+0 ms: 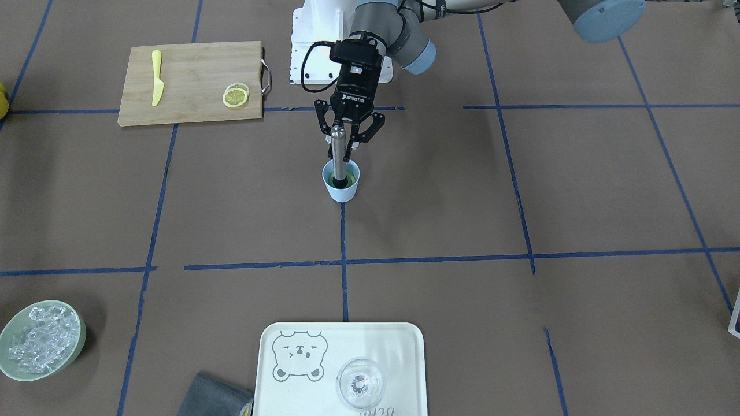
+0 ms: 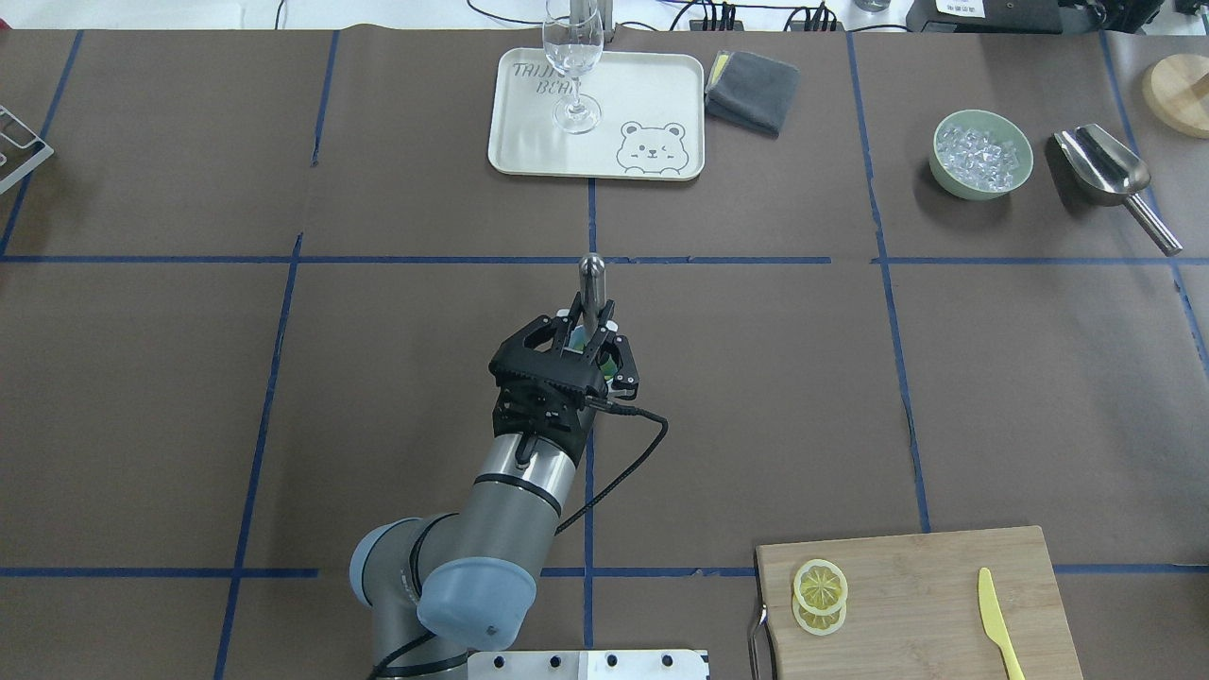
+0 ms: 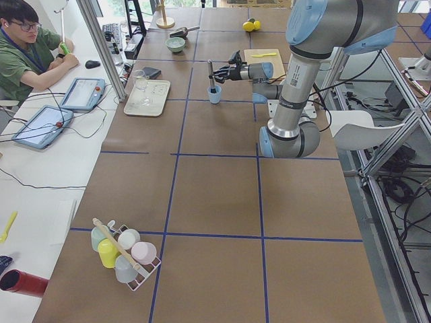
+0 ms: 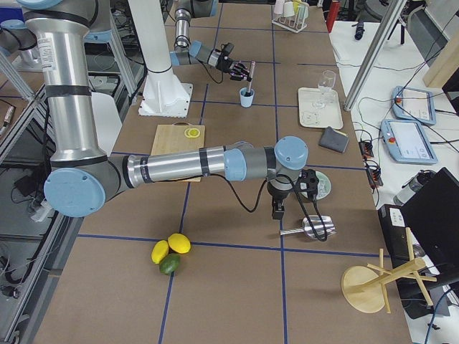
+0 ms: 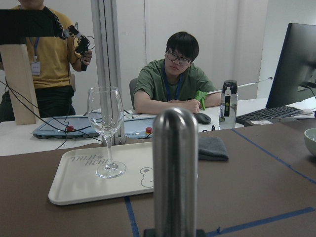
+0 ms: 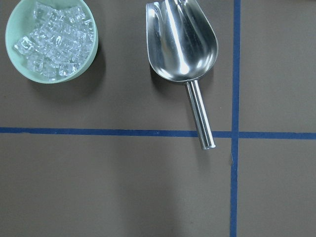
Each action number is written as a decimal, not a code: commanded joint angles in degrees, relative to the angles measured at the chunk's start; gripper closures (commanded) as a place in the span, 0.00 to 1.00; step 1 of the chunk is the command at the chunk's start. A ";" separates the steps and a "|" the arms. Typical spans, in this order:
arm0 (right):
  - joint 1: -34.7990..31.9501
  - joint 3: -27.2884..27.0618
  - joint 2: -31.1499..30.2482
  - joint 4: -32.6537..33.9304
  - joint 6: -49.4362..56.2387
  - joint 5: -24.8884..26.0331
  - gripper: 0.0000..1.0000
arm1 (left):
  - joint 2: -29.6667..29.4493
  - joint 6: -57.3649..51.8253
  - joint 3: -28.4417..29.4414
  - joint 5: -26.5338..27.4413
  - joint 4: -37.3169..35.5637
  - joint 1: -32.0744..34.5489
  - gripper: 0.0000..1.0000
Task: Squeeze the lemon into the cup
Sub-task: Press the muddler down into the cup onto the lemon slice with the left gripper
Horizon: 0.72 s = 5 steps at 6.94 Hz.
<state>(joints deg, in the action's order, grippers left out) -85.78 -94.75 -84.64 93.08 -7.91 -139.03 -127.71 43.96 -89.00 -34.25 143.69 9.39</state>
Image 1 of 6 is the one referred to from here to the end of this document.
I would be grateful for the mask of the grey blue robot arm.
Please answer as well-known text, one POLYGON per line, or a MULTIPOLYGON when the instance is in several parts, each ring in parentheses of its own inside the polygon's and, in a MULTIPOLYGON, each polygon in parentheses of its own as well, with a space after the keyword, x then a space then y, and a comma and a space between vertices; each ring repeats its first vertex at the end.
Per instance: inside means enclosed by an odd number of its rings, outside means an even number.
POLYGON ((308 53, 325 47, 338 64, 328 82, 331 96, 315 101, 318 127, 328 140, 330 160, 347 162, 385 122, 375 96, 385 60, 413 75, 428 71, 437 47, 427 29, 471 20, 504 8, 503 1, 355 1, 349 31, 336 40, 314 40, 308 53))

